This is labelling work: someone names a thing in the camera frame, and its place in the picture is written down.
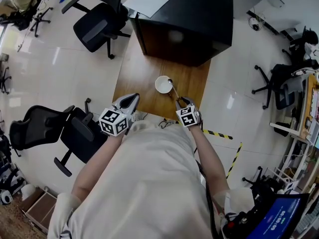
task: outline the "white bowl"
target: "white bowl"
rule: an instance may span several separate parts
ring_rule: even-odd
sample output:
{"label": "white bowl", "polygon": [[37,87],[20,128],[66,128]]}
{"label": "white bowl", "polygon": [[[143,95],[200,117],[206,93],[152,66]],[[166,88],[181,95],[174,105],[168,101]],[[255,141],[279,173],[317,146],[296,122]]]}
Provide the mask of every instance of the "white bowl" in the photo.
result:
{"label": "white bowl", "polygon": [[172,84],[168,82],[169,77],[166,75],[159,76],[155,81],[155,88],[158,92],[166,94],[172,89]]}

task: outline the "computer screen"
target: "computer screen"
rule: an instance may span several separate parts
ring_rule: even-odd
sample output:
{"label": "computer screen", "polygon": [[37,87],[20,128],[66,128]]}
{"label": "computer screen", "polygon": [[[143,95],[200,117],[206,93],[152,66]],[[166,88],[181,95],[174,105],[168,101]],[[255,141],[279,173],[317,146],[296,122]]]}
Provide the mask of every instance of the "computer screen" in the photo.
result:
{"label": "computer screen", "polygon": [[247,239],[280,239],[294,218],[300,198],[277,198]]}

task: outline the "hazard tape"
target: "hazard tape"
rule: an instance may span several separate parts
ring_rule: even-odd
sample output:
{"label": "hazard tape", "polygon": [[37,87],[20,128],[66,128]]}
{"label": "hazard tape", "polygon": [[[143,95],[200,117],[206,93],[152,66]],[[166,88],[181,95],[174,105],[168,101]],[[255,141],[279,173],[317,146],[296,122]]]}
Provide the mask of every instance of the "hazard tape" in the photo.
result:
{"label": "hazard tape", "polygon": [[210,131],[210,130],[207,130],[207,129],[203,129],[203,132],[204,133],[207,133],[207,134],[211,134],[211,135],[214,135],[214,136],[218,136],[218,137],[222,137],[222,138],[226,138],[226,139],[230,139],[232,140],[233,137],[232,136],[229,136],[229,135],[226,135],[226,134],[223,134],[223,133],[217,133],[217,132],[213,132],[213,131]]}
{"label": "hazard tape", "polygon": [[229,168],[229,171],[228,171],[228,174],[227,174],[227,176],[226,176],[226,179],[228,179],[228,177],[229,177],[229,175],[230,175],[230,172],[231,172],[231,170],[233,169],[233,167],[234,167],[234,165],[235,165],[236,159],[237,159],[237,157],[238,157],[238,154],[239,154],[240,149],[241,149],[242,146],[243,146],[243,143],[241,142],[240,145],[239,145],[239,148],[238,148],[238,150],[237,150],[236,156],[235,156],[235,158],[234,158],[234,160],[233,160],[233,163],[232,163],[231,167]]}

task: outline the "spoon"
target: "spoon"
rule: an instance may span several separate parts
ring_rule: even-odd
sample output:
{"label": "spoon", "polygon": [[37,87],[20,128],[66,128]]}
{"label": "spoon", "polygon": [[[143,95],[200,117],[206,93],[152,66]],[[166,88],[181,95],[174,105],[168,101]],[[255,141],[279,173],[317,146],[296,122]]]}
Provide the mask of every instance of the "spoon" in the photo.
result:
{"label": "spoon", "polygon": [[174,88],[172,79],[168,79],[168,82],[171,83],[171,85],[173,86],[173,89],[174,89],[174,91],[175,91],[175,93],[177,95],[177,99],[179,100],[179,96],[178,96],[178,93],[177,93],[176,89]]}

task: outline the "white tile floor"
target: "white tile floor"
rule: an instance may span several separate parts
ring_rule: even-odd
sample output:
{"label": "white tile floor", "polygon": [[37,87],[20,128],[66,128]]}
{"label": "white tile floor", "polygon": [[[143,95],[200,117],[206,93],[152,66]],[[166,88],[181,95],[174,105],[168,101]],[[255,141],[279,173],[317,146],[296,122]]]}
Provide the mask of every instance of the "white tile floor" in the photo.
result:
{"label": "white tile floor", "polygon": [[[98,0],[80,2],[88,8],[99,3]],[[12,81],[7,84],[10,95],[0,97],[0,108],[7,134],[11,121],[23,119],[26,111],[36,104],[60,111],[69,105],[83,109],[85,99],[90,97],[90,109],[97,117],[112,102],[129,39],[119,37],[113,41],[114,60],[107,58],[105,45],[95,53],[86,51],[72,27],[83,12],[72,8],[62,15],[61,8],[65,4],[47,1],[48,6],[54,7],[46,17],[51,24],[40,25],[38,38],[34,38],[33,33],[28,34],[19,52],[17,46],[21,44],[25,31],[9,27],[5,32],[1,52],[10,55],[8,65]],[[123,32],[132,32],[129,22]],[[234,20],[232,47],[211,61],[200,110],[205,129],[234,138],[228,140],[207,135],[226,172],[240,142],[243,142],[228,179],[231,188],[242,186],[241,178],[251,178],[258,166],[278,166],[287,148],[289,138],[276,134],[269,127],[271,107],[265,111],[262,109],[266,93],[251,94],[252,88],[264,85],[254,65],[260,65],[267,74],[275,64],[287,64],[287,57],[281,53],[283,47],[287,48],[288,42],[267,29],[255,32],[247,20]],[[146,119],[157,123],[161,120],[152,115]],[[66,151],[64,144],[58,141],[25,150],[21,158],[17,158],[14,152],[12,155],[31,183],[61,192],[71,190],[76,174],[84,165],[72,155],[67,167],[73,176],[64,176],[53,159],[61,159]]]}

